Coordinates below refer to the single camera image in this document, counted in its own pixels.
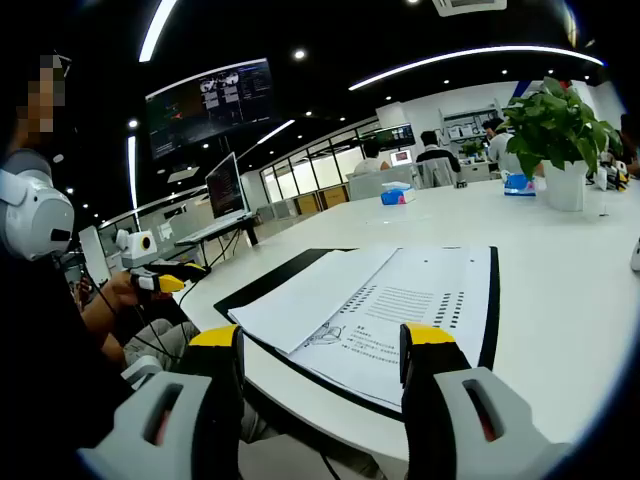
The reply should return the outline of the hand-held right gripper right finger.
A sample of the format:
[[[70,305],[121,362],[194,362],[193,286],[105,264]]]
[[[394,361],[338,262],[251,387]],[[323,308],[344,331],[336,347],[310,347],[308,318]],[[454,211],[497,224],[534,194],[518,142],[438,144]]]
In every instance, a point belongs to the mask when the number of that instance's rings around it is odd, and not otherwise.
[[[530,405],[446,331],[400,327],[409,479],[543,479],[568,455],[533,424]]]

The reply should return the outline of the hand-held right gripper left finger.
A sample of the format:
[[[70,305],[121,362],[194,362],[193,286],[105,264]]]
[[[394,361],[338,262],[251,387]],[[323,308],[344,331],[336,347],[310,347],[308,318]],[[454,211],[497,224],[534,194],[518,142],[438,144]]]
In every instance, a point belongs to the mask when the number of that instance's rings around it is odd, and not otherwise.
[[[153,375],[77,457],[93,479],[236,479],[244,379],[242,328],[202,332],[177,371]]]

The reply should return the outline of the person's left hand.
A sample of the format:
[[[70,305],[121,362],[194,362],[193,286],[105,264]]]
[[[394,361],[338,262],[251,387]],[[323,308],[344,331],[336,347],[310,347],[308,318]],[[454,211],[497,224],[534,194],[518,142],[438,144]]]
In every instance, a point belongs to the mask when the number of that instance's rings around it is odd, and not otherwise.
[[[131,281],[131,274],[126,271],[114,274],[102,288],[102,292],[114,311],[140,303],[137,290]]]

